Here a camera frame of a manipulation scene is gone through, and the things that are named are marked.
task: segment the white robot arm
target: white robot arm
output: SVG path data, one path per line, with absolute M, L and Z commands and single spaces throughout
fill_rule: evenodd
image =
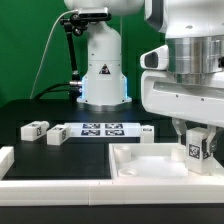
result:
M 107 7 L 114 16 L 134 14 L 142 7 L 144 0 L 64 0 L 68 9 Z
M 186 166 L 203 173 L 224 127 L 224 1 L 146 0 L 145 6 L 146 21 L 166 34 L 167 51 L 141 58 L 149 69 L 142 76 L 143 106 L 173 118 L 179 139 L 187 136 Z M 187 130 L 187 120 L 208 128 Z
M 83 108 L 93 111 L 116 111 L 130 102 L 127 81 L 121 71 L 121 37 L 99 17 L 108 14 L 124 16 L 136 13 L 144 0 L 64 0 L 75 19 L 87 18 L 88 72 L 82 79 L 82 96 L 77 99 Z

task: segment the black table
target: black table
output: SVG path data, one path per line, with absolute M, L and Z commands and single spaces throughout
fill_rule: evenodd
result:
M 119 112 L 91 112 L 67 100 L 16 100 L 0 109 L 0 145 L 15 147 L 16 163 L 5 177 L 30 179 L 110 179 L 109 142 L 139 142 L 139 138 L 76 138 L 61 146 L 46 146 L 46 137 L 34 143 L 20 141 L 20 127 L 32 121 L 125 123 L 155 126 L 155 142 L 177 140 L 171 119 L 145 112 L 141 103 Z M 73 159 L 82 161 L 73 164 Z M 0 207 L 0 223 L 223 223 L 223 204 Z

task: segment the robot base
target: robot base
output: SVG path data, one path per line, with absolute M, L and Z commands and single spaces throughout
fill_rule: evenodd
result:
M 86 102 L 82 102 L 80 100 L 78 100 L 77 102 L 78 102 L 79 108 L 91 110 L 95 112 L 116 112 L 116 111 L 128 109 L 132 105 L 131 98 L 128 98 L 127 101 L 124 103 L 116 104 L 116 105 L 93 105 L 93 104 L 88 104 Z

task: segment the black cable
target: black cable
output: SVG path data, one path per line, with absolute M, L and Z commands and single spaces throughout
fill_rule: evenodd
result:
M 53 86 L 50 86 L 47 89 L 45 89 L 44 91 L 42 91 L 41 93 L 37 94 L 33 99 L 40 99 L 44 94 L 49 93 L 49 92 L 69 91 L 69 90 L 54 90 L 54 91 L 51 91 L 51 90 L 53 90 L 55 88 L 58 88 L 58 87 L 61 87 L 61 86 L 69 86 L 69 82 L 58 83 L 58 84 L 55 84 Z
M 46 91 L 46 92 L 42 92 L 41 95 L 38 94 L 38 98 L 34 97 L 35 100 L 40 99 L 43 95 L 45 95 L 46 93 L 56 93 L 56 92 L 69 92 L 69 89 L 60 89 L 60 90 L 50 90 L 50 91 Z

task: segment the white cube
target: white cube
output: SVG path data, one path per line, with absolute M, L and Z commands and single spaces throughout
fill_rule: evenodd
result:
M 46 135 L 49 123 L 46 121 L 34 121 L 28 125 L 21 127 L 21 140 L 35 141 L 36 139 Z
M 61 145 L 70 137 L 70 126 L 56 125 L 47 132 L 48 145 Z

